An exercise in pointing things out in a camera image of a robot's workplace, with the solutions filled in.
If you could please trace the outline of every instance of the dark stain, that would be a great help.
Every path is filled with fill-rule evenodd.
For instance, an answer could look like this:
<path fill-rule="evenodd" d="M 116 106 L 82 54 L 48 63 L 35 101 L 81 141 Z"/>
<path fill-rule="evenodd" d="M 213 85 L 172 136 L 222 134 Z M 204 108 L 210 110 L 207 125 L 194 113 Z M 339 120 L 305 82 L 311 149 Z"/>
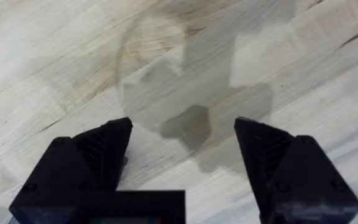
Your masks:
<path fill-rule="evenodd" d="M 189 28 L 186 30 L 186 36 L 187 37 L 192 37 L 196 34 L 198 34 L 199 32 L 201 32 L 202 30 L 204 30 L 204 27 L 201 28 Z"/>
<path fill-rule="evenodd" d="M 322 3 L 323 1 L 324 1 L 324 0 L 317 0 L 317 1 L 315 1 L 314 3 L 312 3 L 312 4 L 309 6 L 308 10 L 311 9 L 312 7 L 317 6 L 318 4 Z"/>
<path fill-rule="evenodd" d="M 345 47 L 347 44 L 350 44 L 351 42 L 355 41 L 358 38 L 358 34 L 356 34 L 355 36 L 353 36 L 352 38 L 350 38 L 349 40 L 347 40 L 345 43 L 343 43 L 339 49 Z"/>
<path fill-rule="evenodd" d="M 50 127 L 52 127 L 54 124 L 56 124 L 57 122 L 59 122 L 59 121 L 61 121 L 61 120 L 62 120 L 62 119 L 58 119 L 57 121 L 52 122 L 50 125 L 48 125 L 48 126 L 42 128 L 42 129 L 39 131 L 39 133 L 41 133 L 42 131 L 45 131 L 46 129 L 48 129 L 48 128 L 50 128 Z"/>

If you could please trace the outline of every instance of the wood grain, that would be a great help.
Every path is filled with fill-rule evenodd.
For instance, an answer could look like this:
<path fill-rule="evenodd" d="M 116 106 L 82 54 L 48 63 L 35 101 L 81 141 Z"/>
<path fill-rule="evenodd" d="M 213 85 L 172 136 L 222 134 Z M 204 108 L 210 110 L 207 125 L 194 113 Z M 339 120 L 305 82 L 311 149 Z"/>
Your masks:
<path fill-rule="evenodd" d="M 237 116 L 313 135 L 358 195 L 358 0 L 0 1 L 0 223 L 54 137 L 123 116 L 120 189 L 186 189 L 188 223 L 259 223 Z"/>

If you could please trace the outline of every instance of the light wood floor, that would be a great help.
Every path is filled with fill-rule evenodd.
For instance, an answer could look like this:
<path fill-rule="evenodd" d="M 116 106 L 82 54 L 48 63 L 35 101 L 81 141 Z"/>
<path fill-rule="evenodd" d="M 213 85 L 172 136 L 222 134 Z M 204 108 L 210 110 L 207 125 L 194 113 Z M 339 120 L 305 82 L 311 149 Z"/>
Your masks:
<path fill-rule="evenodd" d="M 259 223 L 237 116 L 358 195 L 358 0 L 0 0 L 0 223 L 54 137 L 123 116 L 119 188 L 186 189 L 188 223 Z"/>

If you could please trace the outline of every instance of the screw hole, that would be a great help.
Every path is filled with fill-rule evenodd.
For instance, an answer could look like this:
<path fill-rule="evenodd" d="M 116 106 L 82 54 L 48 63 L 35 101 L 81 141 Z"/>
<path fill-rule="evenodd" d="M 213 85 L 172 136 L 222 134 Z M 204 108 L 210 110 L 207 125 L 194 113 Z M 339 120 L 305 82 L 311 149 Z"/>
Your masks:
<path fill-rule="evenodd" d="M 92 186 L 92 184 L 89 183 L 89 182 L 83 182 L 82 184 L 80 184 L 80 185 L 78 186 L 78 190 L 83 190 L 83 191 L 85 191 L 85 190 L 92 190 L 92 188 L 93 188 L 93 186 Z"/>
<path fill-rule="evenodd" d="M 279 181 L 276 183 L 276 188 L 279 192 L 287 193 L 291 191 L 291 187 L 284 181 Z"/>
<path fill-rule="evenodd" d="M 344 192 L 347 189 L 346 184 L 341 180 L 333 180 L 331 182 L 331 186 L 333 187 L 334 190 L 338 192 Z"/>
<path fill-rule="evenodd" d="M 55 138 L 53 140 L 53 143 L 56 144 L 56 145 L 60 145 L 60 144 L 63 144 L 65 142 L 65 139 L 64 138 Z"/>
<path fill-rule="evenodd" d="M 22 191 L 23 193 L 35 192 L 38 188 L 38 185 L 35 183 L 24 184 Z"/>

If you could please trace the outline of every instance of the black 3d-printed part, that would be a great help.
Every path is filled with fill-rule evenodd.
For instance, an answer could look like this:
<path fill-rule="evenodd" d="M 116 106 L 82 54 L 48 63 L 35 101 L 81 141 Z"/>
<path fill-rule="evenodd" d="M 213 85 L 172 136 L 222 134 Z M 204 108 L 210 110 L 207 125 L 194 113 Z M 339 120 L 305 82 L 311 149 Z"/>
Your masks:
<path fill-rule="evenodd" d="M 310 136 L 237 118 L 235 130 L 262 224 L 346 224 L 358 199 Z"/>
<path fill-rule="evenodd" d="M 122 118 L 73 138 L 55 138 L 9 207 L 11 223 L 140 218 L 184 224 L 184 191 L 116 191 L 131 130 L 130 119 Z"/>

